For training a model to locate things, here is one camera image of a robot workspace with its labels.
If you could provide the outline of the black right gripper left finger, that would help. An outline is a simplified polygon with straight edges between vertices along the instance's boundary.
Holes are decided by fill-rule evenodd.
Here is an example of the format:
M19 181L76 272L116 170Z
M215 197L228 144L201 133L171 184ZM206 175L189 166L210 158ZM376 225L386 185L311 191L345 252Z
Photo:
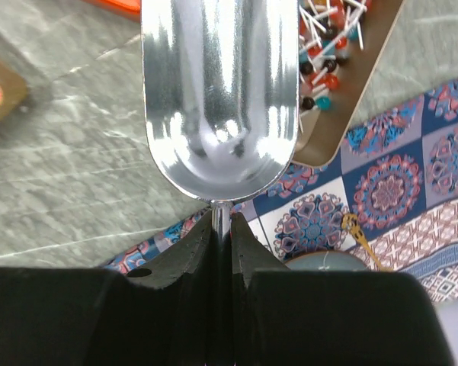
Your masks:
M128 274L0 267L0 365L202 365L211 219Z

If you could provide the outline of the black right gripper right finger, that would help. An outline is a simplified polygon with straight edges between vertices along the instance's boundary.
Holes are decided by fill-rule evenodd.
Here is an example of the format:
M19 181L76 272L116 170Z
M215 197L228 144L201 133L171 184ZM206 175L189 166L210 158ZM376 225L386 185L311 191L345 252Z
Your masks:
M452 365L434 306L409 274L288 269L232 216L237 365Z

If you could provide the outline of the silver metal scoop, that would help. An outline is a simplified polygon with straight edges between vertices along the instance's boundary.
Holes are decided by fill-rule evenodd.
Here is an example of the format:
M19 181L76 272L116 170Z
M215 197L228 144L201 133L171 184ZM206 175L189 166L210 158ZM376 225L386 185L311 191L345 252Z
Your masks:
M233 204L287 169L298 133L295 1L144 1L146 135L159 171L209 203L217 242Z

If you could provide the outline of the orange tin of lollipops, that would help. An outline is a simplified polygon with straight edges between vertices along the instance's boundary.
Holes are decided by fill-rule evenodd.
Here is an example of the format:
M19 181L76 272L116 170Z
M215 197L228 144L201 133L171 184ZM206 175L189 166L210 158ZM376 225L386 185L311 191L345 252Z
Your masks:
M141 8L140 0L86 0L86 2L126 13L139 13Z

